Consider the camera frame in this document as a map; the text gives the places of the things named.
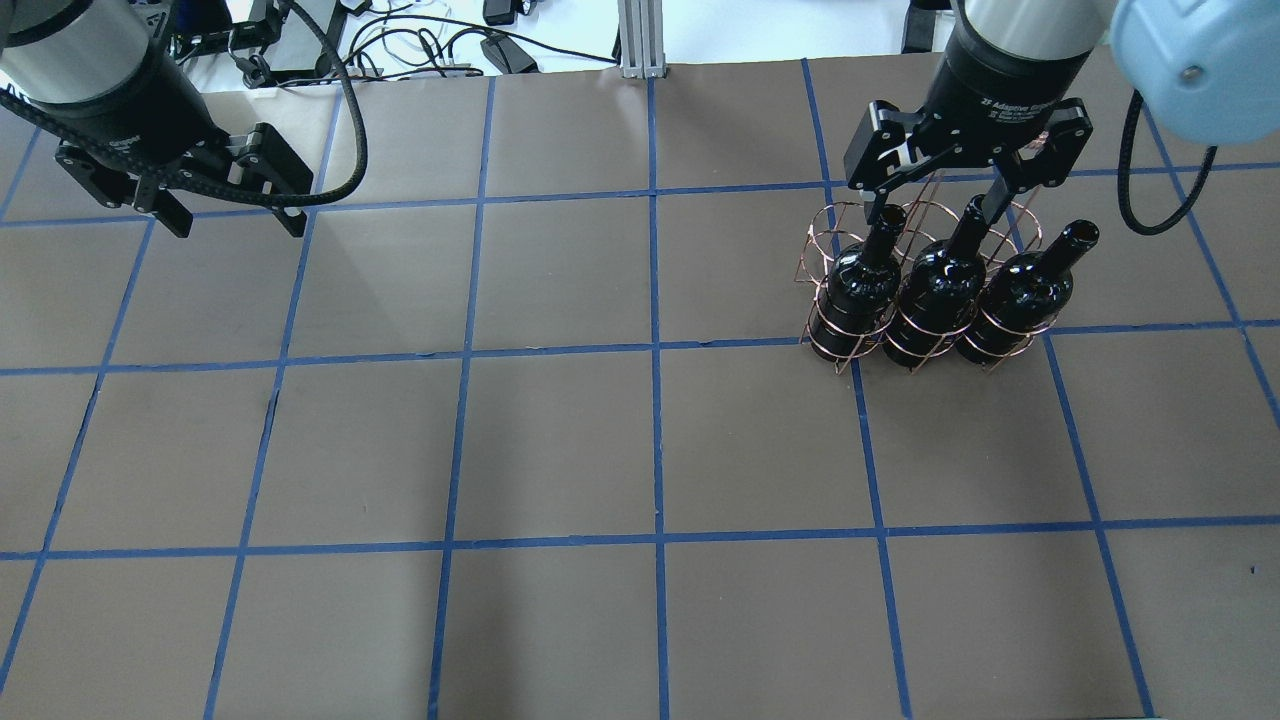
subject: black bottle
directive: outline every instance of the black bottle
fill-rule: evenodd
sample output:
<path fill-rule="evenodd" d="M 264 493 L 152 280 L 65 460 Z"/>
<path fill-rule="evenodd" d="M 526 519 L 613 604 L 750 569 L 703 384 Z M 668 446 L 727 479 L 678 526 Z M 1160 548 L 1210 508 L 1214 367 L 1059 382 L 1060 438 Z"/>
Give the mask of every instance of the black bottle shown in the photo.
<path fill-rule="evenodd" d="M 998 363 L 1025 333 L 1066 305 L 1071 299 L 1071 265 L 1097 243 L 1098 227 L 1075 220 L 1048 250 L 1010 258 L 979 299 L 980 313 L 956 343 L 956 351 L 979 365 Z"/>
<path fill-rule="evenodd" d="M 938 336 L 959 331 L 973 314 L 987 277 L 987 263 L 978 255 L 991 227 L 982 217 L 982 199 L 969 200 L 950 238 L 920 251 L 902 284 L 897 314 L 884 331 L 884 354 L 904 368 L 919 368 L 943 350 L 934 350 Z"/>
<path fill-rule="evenodd" d="M 809 320 L 810 347 L 818 357 L 836 363 L 867 348 L 865 340 L 850 336 L 874 331 L 893 302 L 902 281 L 893 246 L 905 227 L 906 210 L 886 205 L 867 240 L 836 258 L 818 293 L 818 311 Z"/>

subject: bottle holder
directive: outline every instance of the bottle holder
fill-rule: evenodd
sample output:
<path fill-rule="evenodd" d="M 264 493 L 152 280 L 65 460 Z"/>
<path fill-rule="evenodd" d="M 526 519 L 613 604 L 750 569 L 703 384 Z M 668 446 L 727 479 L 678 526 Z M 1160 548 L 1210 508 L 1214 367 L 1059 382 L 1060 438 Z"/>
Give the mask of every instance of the bottle holder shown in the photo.
<path fill-rule="evenodd" d="M 902 232 L 902 237 L 899 240 L 897 246 L 893 249 L 893 255 L 902 263 L 904 278 L 911 272 L 911 261 L 915 256 L 915 252 L 919 249 L 925 247 L 929 243 L 938 240 L 933 234 L 922 229 L 924 225 L 924 220 L 928 218 L 929 213 L 940 211 L 947 215 L 951 223 L 960 222 L 960 215 L 955 210 L 936 200 L 941 184 L 942 181 L 937 174 L 931 176 L 929 179 L 920 186 L 920 191 L 915 196 L 915 200 L 904 205 L 908 213 L 906 229 Z M 1034 197 L 1036 192 L 1033 191 L 1030 197 L 1028 197 L 1025 205 L 1020 202 L 1014 202 L 1011 205 L 1014 217 L 1011 218 L 1011 222 L 1004 231 L 996 229 L 996 227 L 992 227 L 987 231 L 987 234 L 992 236 L 995 238 L 995 242 L 987 251 L 982 251 L 979 254 L 987 263 L 988 281 L 1000 270 L 1000 268 L 1005 264 L 1006 260 L 1009 260 L 1018 252 L 1039 250 L 1039 247 L 1043 245 L 1044 232 L 1043 228 L 1041 227 L 1041 222 L 1036 217 L 1036 214 L 1032 213 L 1030 209 L 1028 208 L 1028 205 L 1030 205 Z M 955 347 L 956 342 L 966 342 L 983 355 L 991 356 L 993 361 L 989 364 L 984 364 L 983 369 L 986 372 L 995 370 L 1009 357 L 1025 352 L 1027 348 L 1030 347 L 1032 342 L 1034 342 L 1036 336 L 1043 333 L 1044 331 L 1047 331 L 1053 325 L 1053 320 L 1056 320 L 1056 316 L 1046 323 L 1042 323 L 1030 332 L 1019 333 L 1007 331 L 1002 325 L 1000 325 L 1000 323 L 997 323 L 995 319 L 987 316 L 987 319 L 991 320 L 992 324 L 995 324 L 997 328 L 1006 331 L 1010 334 L 1024 336 L 1024 340 L 1020 341 L 1010 352 L 1000 356 L 992 355 L 982 348 L 978 348 L 977 346 L 974 346 L 972 342 L 969 342 L 963 337 L 964 332 L 969 329 L 969 323 L 972 323 L 972 320 L 977 316 L 977 313 L 980 311 L 978 310 L 977 305 L 974 306 L 974 313 L 969 318 L 969 322 L 966 322 L 960 329 L 942 334 L 933 333 L 920 328 L 910 316 L 900 311 L 897 301 L 890 305 L 890 307 L 886 309 L 884 314 L 877 320 L 876 329 L 865 334 L 856 334 L 856 336 L 841 331 L 838 327 L 836 327 L 833 323 L 831 323 L 827 318 L 822 315 L 818 299 L 820 297 L 823 290 L 826 288 L 827 277 L 831 274 L 831 268 L 836 258 L 840 255 L 841 246 L 845 246 L 850 242 L 863 241 L 863 237 L 860 234 L 846 229 L 845 225 L 845 214 L 850 209 L 860 209 L 861 206 L 863 206 L 861 202 L 841 201 L 841 202 L 833 202 L 831 205 L 827 205 L 822 210 L 818 210 L 818 213 L 814 214 L 813 220 L 810 220 L 809 223 L 809 231 L 805 234 L 804 249 L 800 252 L 800 260 L 796 264 L 796 272 L 795 272 L 795 282 L 809 283 L 813 286 L 813 301 L 809 305 L 809 314 L 805 318 L 804 329 L 800 333 L 800 342 L 801 343 L 806 341 L 814 342 L 809 333 L 809 328 L 813 327 L 814 322 L 822 323 L 822 325 L 826 329 L 831 331 L 835 334 L 855 340 L 854 351 L 847 355 L 835 354 L 831 352 L 829 348 L 822 345 L 818 346 L 828 355 L 833 355 L 837 357 L 837 361 L 835 363 L 835 370 L 837 375 L 845 372 L 851 360 L 870 354 L 884 342 L 892 342 L 892 340 L 886 337 L 884 331 L 888 328 L 890 323 L 897 315 L 901 315 L 902 320 L 906 322 L 909 325 L 911 325 L 914 329 L 927 336 L 933 336 L 937 338 L 937 342 L 933 345 L 933 347 L 927 355 L 908 352 L 902 350 L 897 343 L 893 343 L 893 347 L 896 347 L 899 351 L 906 355 L 920 357 L 923 360 L 919 365 L 916 365 L 910 370 L 913 374 L 916 373 L 920 368 L 923 368 L 929 360 L 945 355 L 948 350 Z M 858 220 L 861 220 L 863 214 L 859 210 L 858 213 L 854 214 L 854 217 Z M 1019 249 L 1019 243 L 1015 241 L 1015 238 L 1020 238 L 1023 241 L 1021 249 Z"/>

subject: wine bottle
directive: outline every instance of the wine bottle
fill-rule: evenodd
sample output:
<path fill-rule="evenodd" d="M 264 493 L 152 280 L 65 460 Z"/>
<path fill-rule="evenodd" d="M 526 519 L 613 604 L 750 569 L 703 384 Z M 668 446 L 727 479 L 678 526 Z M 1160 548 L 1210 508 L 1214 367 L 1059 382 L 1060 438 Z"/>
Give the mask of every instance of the wine bottle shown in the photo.
<path fill-rule="evenodd" d="M 886 205 L 867 240 L 836 258 L 809 320 L 810 347 L 818 357 L 836 363 L 867 350 L 872 341 L 865 336 L 876 331 L 902 282 L 893 246 L 905 227 L 906 210 Z"/>
<path fill-rule="evenodd" d="M 925 246 L 911 264 L 897 314 L 884 331 L 884 354 L 904 368 L 919 368 L 945 350 L 942 336 L 963 328 L 973 314 L 987 277 L 978 250 L 991 228 L 982 200 L 969 200 L 951 237 Z"/>
<path fill-rule="evenodd" d="M 1071 265 L 1098 243 L 1098 227 L 1075 220 L 1043 252 L 1015 255 L 978 300 L 979 313 L 956 351 L 979 365 L 998 363 L 1027 333 L 1050 320 L 1071 299 Z"/>

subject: white floor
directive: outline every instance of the white floor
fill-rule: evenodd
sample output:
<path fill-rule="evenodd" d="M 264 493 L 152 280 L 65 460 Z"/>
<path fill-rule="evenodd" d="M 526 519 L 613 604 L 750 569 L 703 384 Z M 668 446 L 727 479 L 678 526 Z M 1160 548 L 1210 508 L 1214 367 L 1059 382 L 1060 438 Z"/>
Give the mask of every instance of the white floor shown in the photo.
<path fill-rule="evenodd" d="M 232 0 L 233 14 L 244 13 L 250 0 Z M 444 15 L 483 23 L 483 0 L 375 0 L 375 9 L 412 8 L 417 14 Z M 668 63 L 746 63 L 795 58 L 846 55 L 891 55 L 901 50 L 906 0 L 667 0 L 662 6 L 663 37 Z M 347 23 L 343 50 L 361 24 L 374 19 L 365 14 Z M 389 27 L 422 27 L 422 20 L 398 20 Z M 444 23 L 426 23 L 431 31 L 452 29 Z M 614 0 L 543 0 L 530 15 L 507 26 L 549 45 L 609 55 L 618 27 Z M 940 32 L 945 31 L 940 24 Z M 413 58 L 412 46 L 393 38 L 392 47 Z M 521 44 L 543 72 L 599 68 L 600 64 L 558 55 Z M 378 50 L 374 58 L 389 72 L 403 65 Z M 480 53 L 479 36 L 458 41 L 456 58 L 497 73 Z M 189 74 L 204 91 L 241 88 L 239 73 L 228 58 L 202 58 L 189 63 Z"/>

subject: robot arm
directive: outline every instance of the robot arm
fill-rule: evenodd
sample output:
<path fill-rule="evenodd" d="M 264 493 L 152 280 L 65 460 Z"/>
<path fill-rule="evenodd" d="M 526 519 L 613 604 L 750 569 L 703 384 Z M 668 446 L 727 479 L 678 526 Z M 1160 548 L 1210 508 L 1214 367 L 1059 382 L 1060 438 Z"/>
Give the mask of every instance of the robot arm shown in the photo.
<path fill-rule="evenodd" d="M 1280 6 L 1272 0 L 954 0 L 956 26 L 924 105 L 870 104 L 845 154 L 868 220 L 896 187 L 941 168 L 995 167 L 983 215 L 1066 179 L 1093 131 L 1064 99 L 1108 20 L 1114 51 L 1155 115 L 1201 142 L 1280 127 Z M 1020 152 L 1043 143 L 1030 158 Z"/>
<path fill-rule="evenodd" d="M 315 26 L 294 0 L 282 4 Z M 312 172 L 280 133 L 268 123 L 237 137 L 219 128 L 124 0 L 0 0 L 0 70 L 27 96 L 0 91 L 0 104 L 63 137 L 58 163 L 102 206 L 127 204 L 186 237 L 191 213 L 169 187 L 189 190 L 266 206 L 298 237 L 307 218 L 292 209 L 349 195 L 364 176 L 364 128 L 343 68 L 356 172 L 334 191 L 306 195 Z M 332 44 L 326 53 L 338 58 Z"/>

